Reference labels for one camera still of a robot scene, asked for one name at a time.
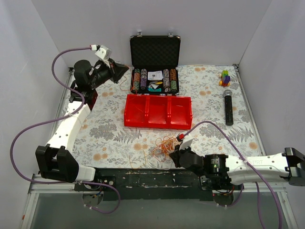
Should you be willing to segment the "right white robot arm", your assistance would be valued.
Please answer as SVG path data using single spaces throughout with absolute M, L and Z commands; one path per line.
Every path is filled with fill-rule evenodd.
M 305 185 L 305 156 L 291 147 L 285 148 L 283 153 L 246 160 L 222 154 L 199 156 L 190 147 L 180 149 L 179 146 L 169 156 L 176 168 L 196 174 L 205 190 L 231 190 L 244 183 L 264 180 Z

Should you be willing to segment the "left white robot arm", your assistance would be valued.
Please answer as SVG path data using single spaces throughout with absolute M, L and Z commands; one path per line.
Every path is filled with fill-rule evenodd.
M 95 65 L 88 60 L 75 63 L 67 118 L 60 123 L 47 144 L 37 147 L 35 152 L 43 178 L 68 183 L 85 181 L 86 187 L 92 191 L 101 187 L 101 178 L 95 175 L 95 169 L 79 165 L 71 153 L 77 134 L 97 100 L 97 87 L 108 80 L 118 83 L 128 70 L 128 66 L 113 60 L 110 60 L 109 66 L 101 60 Z

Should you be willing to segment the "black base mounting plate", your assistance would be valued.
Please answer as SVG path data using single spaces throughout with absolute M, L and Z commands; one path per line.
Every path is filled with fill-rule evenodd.
M 239 186 L 231 190 L 205 190 L 201 179 L 185 169 L 98 168 L 94 181 L 98 185 L 76 184 L 74 189 L 92 192 L 105 201 L 116 200 L 118 191 L 122 200 L 198 199 L 220 205 L 232 204 L 240 190 Z

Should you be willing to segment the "white card deck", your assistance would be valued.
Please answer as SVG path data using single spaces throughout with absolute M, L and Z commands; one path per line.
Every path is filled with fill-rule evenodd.
M 162 71 L 148 72 L 147 79 L 149 81 L 160 81 L 163 79 L 163 72 Z

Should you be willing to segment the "black poker chip case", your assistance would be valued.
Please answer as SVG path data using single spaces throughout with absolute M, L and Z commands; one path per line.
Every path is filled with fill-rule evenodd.
M 133 94 L 178 95 L 181 37 L 177 35 L 130 37 Z M 162 71 L 163 79 L 149 81 L 148 72 Z

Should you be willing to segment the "floral patterned table mat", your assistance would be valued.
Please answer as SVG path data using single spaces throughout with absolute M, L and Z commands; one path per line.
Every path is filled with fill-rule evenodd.
M 186 65 L 177 68 L 181 96 L 192 100 L 192 150 L 206 154 L 245 157 L 262 156 L 240 78 L 232 66 Z M 219 85 L 220 74 L 227 70 L 230 85 Z M 131 73 L 118 84 L 107 82 L 97 90 L 98 98 L 76 137 L 72 155 L 84 166 L 98 168 L 173 168 L 167 156 L 177 130 L 126 127 L 123 123 Z M 231 90 L 234 124 L 225 121 L 224 91 Z

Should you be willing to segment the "red plastic compartment tray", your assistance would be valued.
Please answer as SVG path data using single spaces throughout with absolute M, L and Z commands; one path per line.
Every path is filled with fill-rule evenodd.
M 189 130 L 192 120 L 190 97 L 127 95 L 124 110 L 127 127 Z

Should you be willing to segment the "black handheld microphone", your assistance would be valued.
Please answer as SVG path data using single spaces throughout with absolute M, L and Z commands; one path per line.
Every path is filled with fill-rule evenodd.
M 225 121 L 227 126 L 232 126 L 234 124 L 232 95 L 233 93 L 231 90 L 225 90 L 223 94 L 225 106 Z

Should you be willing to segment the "colourful toy block figure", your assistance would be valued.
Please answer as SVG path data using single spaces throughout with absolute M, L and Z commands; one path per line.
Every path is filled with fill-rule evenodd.
M 220 81 L 219 85 L 222 87 L 227 87 L 230 85 L 231 77 L 228 74 L 227 70 L 223 70 L 219 76 Z

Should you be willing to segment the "aluminium front rail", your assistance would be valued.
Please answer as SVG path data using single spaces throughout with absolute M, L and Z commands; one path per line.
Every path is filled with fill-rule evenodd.
M 200 187 L 183 170 L 101 169 L 109 185 L 32 184 L 23 229 L 284 229 L 298 227 L 285 187 L 245 184 L 227 197 Z

